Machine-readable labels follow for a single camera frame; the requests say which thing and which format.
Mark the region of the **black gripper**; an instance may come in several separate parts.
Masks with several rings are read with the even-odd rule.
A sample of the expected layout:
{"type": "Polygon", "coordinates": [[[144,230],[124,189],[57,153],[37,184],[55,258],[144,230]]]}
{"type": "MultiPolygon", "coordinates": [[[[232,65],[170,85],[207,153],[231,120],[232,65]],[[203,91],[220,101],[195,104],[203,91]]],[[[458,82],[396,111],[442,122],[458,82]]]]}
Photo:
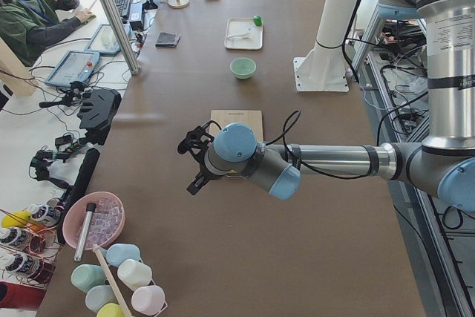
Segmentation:
{"type": "MultiPolygon", "coordinates": [[[[205,122],[198,125],[196,128],[188,131],[185,138],[178,144],[177,152],[185,154],[189,152],[192,157],[199,163],[200,172],[205,174],[212,174],[210,169],[206,167],[205,155],[208,151],[209,145],[214,141],[214,137],[207,132],[210,122],[205,122]]],[[[197,174],[194,180],[187,187],[187,191],[191,195],[197,194],[208,183],[207,176],[197,174]]]]}

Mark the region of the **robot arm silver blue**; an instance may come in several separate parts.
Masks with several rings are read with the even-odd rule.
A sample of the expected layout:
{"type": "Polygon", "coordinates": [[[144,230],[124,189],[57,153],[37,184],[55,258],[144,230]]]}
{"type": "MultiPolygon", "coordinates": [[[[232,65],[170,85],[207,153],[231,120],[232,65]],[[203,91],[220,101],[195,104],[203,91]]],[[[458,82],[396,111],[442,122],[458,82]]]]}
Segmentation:
{"type": "Polygon", "coordinates": [[[425,20],[430,123],[423,141],[311,146],[290,145],[280,137],[277,143],[262,143],[243,123],[229,124],[216,135],[200,125],[177,148],[200,166],[189,192],[234,173],[286,200],[302,174],[341,179],[378,175],[473,210],[474,0],[379,0],[378,10],[383,19],[425,20]]]}

